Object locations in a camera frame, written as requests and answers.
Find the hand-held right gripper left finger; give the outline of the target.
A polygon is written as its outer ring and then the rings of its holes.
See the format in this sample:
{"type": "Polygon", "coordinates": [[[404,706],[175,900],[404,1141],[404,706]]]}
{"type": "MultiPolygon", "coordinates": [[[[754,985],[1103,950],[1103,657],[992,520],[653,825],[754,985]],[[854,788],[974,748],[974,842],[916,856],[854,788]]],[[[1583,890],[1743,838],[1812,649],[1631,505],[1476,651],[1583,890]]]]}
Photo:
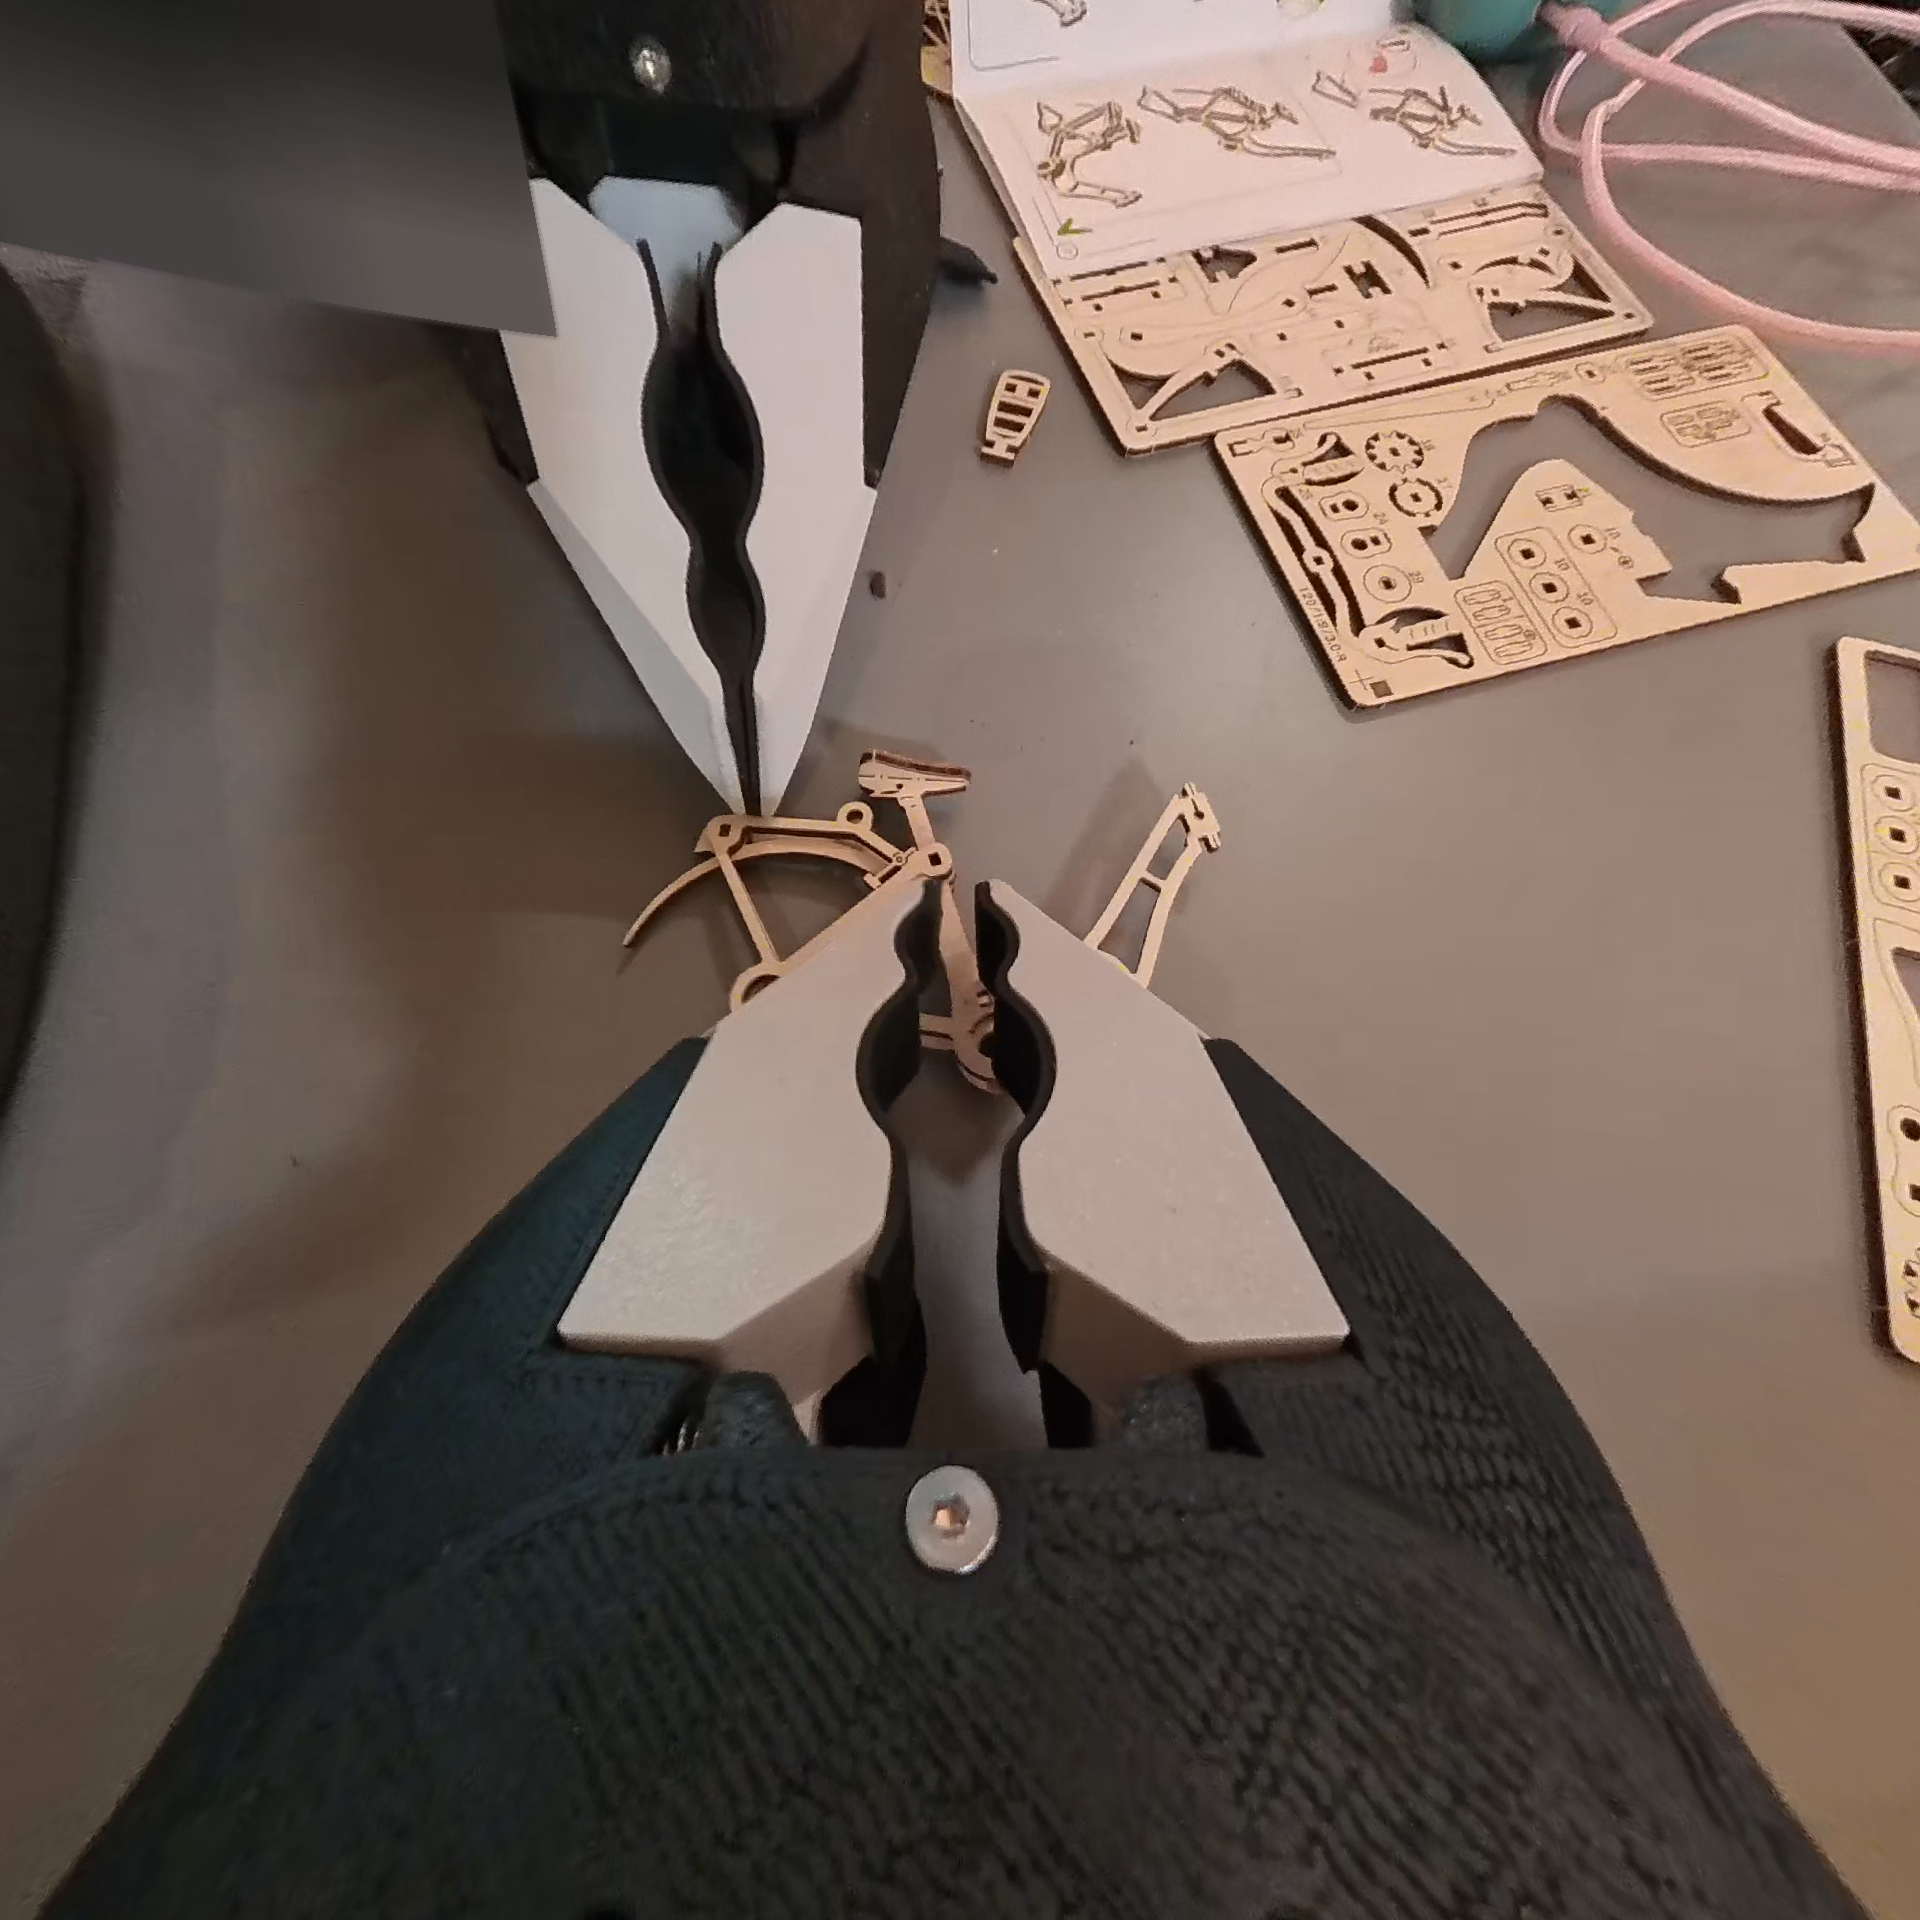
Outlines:
{"type": "Polygon", "coordinates": [[[897,1098],[921,1068],[940,883],[884,883],[727,1016],[556,1340],[765,1375],[826,1445],[900,1445],[923,1384],[897,1098]]]}

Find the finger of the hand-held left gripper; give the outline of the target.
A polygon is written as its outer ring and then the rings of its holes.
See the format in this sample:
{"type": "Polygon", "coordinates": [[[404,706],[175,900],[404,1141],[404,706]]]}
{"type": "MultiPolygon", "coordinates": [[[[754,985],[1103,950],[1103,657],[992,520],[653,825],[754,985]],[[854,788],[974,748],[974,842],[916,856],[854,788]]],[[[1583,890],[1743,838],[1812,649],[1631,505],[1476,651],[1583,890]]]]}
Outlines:
{"type": "Polygon", "coordinates": [[[642,440],[662,344],[653,263],[551,178],[530,184],[530,203],[554,336],[503,331],[534,455],[530,498],[662,725],[737,808],[723,679],[690,623],[690,537],[642,440]]]}
{"type": "Polygon", "coordinates": [[[874,517],[857,223],[776,203],[719,254],[711,331],[749,427],[737,773],[744,800],[782,800],[822,699],[874,517]]]}

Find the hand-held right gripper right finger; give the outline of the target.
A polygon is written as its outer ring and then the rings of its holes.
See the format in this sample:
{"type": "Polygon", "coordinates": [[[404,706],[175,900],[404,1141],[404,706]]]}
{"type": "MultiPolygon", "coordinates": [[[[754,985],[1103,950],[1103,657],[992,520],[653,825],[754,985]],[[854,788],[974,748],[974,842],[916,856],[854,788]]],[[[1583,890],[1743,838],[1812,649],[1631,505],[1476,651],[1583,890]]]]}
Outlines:
{"type": "Polygon", "coordinates": [[[1340,1353],[1329,1280],[1208,1039],[1005,883],[974,885],[1000,1160],[1000,1318],[1052,1445],[1089,1445],[1150,1382],[1340,1353]]]}

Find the wooden bicycle model frame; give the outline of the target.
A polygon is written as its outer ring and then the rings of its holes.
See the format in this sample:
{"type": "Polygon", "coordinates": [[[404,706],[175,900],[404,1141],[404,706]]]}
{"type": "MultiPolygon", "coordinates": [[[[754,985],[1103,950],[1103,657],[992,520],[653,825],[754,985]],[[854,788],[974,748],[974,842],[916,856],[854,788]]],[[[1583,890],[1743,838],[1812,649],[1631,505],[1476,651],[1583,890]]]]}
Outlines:
{"type": "Polygon", "coordinates": [[[743,876],[749,864],[810,859],[849,866],[870,892],[900,879],[940,883],[938,961],[949,1011],[921,1011],[921,1041],[931,1055],[949,1055],[970,1089],[995,1094],[995,1003],[982,989],[957,900],[953,851],[938,838],[929,814],[931,800],[966,791],[970,773],[943,761],[870,748],[857,756],[854,783],[857,800],[841,805],[826,821],[749,813],[723,813],[705,821],[694,842],[694,864],[635,913],[620,946],[635,950],[670,900],[680,900],[694,883],[719,879],[754,946],[754,964],[737,972],[731,989],[731,1011],[737,1011],[795,972],[814,950],[826,946],[830,933],[837,933],[830,922],[804,950],[782,954],[743,876]]]}

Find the wooden lattice fork part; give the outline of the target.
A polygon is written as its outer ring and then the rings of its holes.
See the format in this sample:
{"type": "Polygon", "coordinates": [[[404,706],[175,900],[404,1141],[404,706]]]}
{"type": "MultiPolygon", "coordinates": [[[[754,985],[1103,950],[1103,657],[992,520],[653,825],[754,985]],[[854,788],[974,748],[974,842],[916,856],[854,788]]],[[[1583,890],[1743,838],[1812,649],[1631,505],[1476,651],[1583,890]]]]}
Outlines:
{"type": "Polygon", "coordinates": [[[1150,989],[1165,925],[1174,900],[1207,856],[1223,851],[1223,825],[1208,798],[1196,783],[1181,783],[1165,805],[1154,829],[1143,834],[1134,859],[1122,866],[1115,890],[1102,904],[1095,922],[1083,933],[1083,950],[1107,961],[1115,972],[1131,977],[1141,989],[1150,989]],[[1131,900],[1146,892],[1150,911],[1141,928],[1134,955],[1107,950],[1131,900]]]}

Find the wooden parts sheet curved cutouts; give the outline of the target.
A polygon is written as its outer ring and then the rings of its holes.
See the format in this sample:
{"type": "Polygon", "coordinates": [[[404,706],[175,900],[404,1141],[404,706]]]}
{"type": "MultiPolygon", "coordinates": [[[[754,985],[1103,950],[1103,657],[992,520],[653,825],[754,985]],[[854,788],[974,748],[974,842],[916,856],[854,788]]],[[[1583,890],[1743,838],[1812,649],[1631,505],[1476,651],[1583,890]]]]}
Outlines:
{"type": "Polygon", "coordinates": [[[1022,238],[1014,258],[1122,451],[1531,366],[1650,327],[1636,289],[1541,187],[1111,271],[1050,271],[1022,238]]]}

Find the narrow wooden parts sheet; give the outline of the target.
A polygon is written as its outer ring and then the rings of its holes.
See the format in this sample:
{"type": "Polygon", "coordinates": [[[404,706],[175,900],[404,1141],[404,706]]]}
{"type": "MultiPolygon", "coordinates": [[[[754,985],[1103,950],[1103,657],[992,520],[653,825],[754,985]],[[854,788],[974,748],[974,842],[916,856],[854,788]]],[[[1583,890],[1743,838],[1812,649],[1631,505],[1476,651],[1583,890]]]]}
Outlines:
{"type": "Polygon", "coordinates": [[[1915,1363],[1915,651],[1843,635],[1834,696],[1882,1311],[1915,1363]]]}

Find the wide wooden parts sheet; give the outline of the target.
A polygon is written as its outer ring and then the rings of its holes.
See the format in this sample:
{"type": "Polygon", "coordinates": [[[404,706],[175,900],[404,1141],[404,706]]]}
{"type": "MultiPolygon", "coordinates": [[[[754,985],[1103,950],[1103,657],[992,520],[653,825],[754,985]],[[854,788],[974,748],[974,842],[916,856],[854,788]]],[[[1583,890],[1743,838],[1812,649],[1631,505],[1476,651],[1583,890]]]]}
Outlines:
{"type": "Polygon", "coordinates": [[[1915,517],[1748,327],[1213,433],[1350,706],[1915,575],[1915,517]]]}

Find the small oval wooden part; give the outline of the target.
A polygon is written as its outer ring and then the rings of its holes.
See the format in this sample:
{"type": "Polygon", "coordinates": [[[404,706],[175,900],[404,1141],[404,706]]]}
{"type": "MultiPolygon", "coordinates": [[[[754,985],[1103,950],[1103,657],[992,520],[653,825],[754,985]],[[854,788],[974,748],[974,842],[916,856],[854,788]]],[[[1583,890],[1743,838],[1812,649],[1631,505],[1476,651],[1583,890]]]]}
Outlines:
{"type": "Polygon", "coordinates": [[[981,455],[1009,467],[1034,440],[1050,396],[1052,384],[1040,372],[1000,372],[981,423],[981,455]]]}

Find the instruction booklet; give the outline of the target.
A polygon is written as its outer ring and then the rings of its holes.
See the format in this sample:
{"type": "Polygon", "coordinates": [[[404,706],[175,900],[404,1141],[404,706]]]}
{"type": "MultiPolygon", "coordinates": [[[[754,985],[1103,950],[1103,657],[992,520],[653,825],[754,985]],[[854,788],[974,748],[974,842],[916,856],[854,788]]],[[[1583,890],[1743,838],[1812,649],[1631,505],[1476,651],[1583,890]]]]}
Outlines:
{"type": "Polygon", "coordinates": [[[949,95],[1052,271],[1531,187],[1429,3],[949,3],[949,95]]]}

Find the teal object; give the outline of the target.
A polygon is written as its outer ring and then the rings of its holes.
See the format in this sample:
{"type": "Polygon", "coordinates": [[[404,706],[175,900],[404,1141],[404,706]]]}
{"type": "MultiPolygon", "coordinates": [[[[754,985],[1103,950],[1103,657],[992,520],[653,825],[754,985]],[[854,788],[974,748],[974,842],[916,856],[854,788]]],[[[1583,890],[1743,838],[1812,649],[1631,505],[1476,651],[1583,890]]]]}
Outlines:
{"type": "Polygon", "coordinates": [[[1477,68],[1527,61],[1541,52],[1541,3],[1407,3],[1407,21],[1477,68]]]}

